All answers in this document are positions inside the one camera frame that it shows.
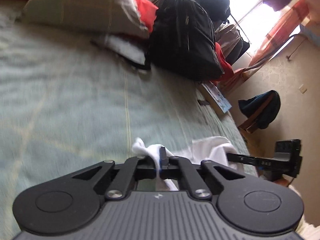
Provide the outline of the orange curtain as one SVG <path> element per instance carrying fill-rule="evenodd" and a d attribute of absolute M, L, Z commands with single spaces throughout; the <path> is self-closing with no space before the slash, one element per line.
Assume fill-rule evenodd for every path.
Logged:
<path fill-rule="evenodd" d="M 253 66 L 267 54 L 281 46 L 289 35 L 299 26 L 308 16 L 309 8 L 306 0 L 299 0 L 292 8 L 287 11 L 276 25 L 267 33 L 260 48 L 251 58 L 249 66 Z"/>

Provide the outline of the blue picture book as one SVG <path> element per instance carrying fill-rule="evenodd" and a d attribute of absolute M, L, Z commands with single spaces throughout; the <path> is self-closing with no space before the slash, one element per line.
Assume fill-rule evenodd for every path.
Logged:
<path fill-rule="evenodd" d="M 201 83 L 198 85 L 198 90 L 203 95 L 204 99 L 210 104 L 217 116 L 222 117 L 231 109 L 231 104 L 222 95 L 218 88 L 210 83 Z"/>

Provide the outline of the white black folded cloth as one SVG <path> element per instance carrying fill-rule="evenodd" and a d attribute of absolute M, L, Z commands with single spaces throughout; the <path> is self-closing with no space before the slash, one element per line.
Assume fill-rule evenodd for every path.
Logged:
<path fill-rule="evenodd" d="M 103 34 L 92 38 L 91 44 L 114 52 L 137 69 L 151 70 L 150 64 L 146 63 L 146 46 L 143 41 L 123 35 Z"/>

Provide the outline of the red blanket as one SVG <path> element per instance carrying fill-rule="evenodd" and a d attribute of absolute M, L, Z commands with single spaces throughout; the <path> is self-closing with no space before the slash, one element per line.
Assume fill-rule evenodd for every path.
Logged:
<path fill-rule="evenodd" d="M 149 0 L 135 0 L 135 2 L 137 3 L 141 22 L 148 28 L 149 33 L 152 33 L 158 7 Z"/>

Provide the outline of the black backpack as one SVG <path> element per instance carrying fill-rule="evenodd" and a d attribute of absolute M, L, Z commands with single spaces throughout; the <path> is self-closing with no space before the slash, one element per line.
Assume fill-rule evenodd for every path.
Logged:
<path fill-rule="evenodd" d="M 145 55 L 145 66 L 151 65 L 193 81 L 224 74 L 212 21 L 195 0 L 160 0 Z"/>

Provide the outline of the grey green pillow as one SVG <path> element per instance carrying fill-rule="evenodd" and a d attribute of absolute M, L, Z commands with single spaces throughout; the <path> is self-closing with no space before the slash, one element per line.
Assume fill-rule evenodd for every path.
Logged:
<path fill-rule="evenodd" d="M 135 0 L 29 0 L 21 20 L 147 39 Z"/>

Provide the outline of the white printed t-shirt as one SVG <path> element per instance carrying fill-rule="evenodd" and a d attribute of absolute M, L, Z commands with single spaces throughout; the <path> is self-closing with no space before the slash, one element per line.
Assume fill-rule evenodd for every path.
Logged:
<path fill-rule="evenodd" d="M 225 137 L 208 137 L 204 139 L 194 140 L 187 148 L 170 152 L 161 144 L 153 144 L 145 146 L 144 141 L 137 138 L 132 145 L 132 152 L 137 156 L 150 157 L 156 167 L 156 191 L 177 191 L 178 188 L 170 179 L 161 179 L 160 170 L 162 158 L 170 158 L 173 156 L 184 157 L 193 164 L 200 164 L 203 160 L 211 160 L 218 164 L 230 167 L 237 171 L 244 171 L 242 164 L 236 164 L 227 160 L 227 154 L 237 154 L 237 150 L 231 142 Z"/>

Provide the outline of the dark teal garment on chair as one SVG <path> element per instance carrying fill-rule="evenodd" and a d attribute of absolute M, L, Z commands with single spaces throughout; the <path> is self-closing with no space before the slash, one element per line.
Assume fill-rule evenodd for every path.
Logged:
<path fill-rule="evenodd" d="M 277 117 L 281 101 L 275 90 L 269 90 L 248 100 L 238 101 L 240 112 L 247 118 L 239 128 L 253 133 L 257 129 L 266 129 Z"/>

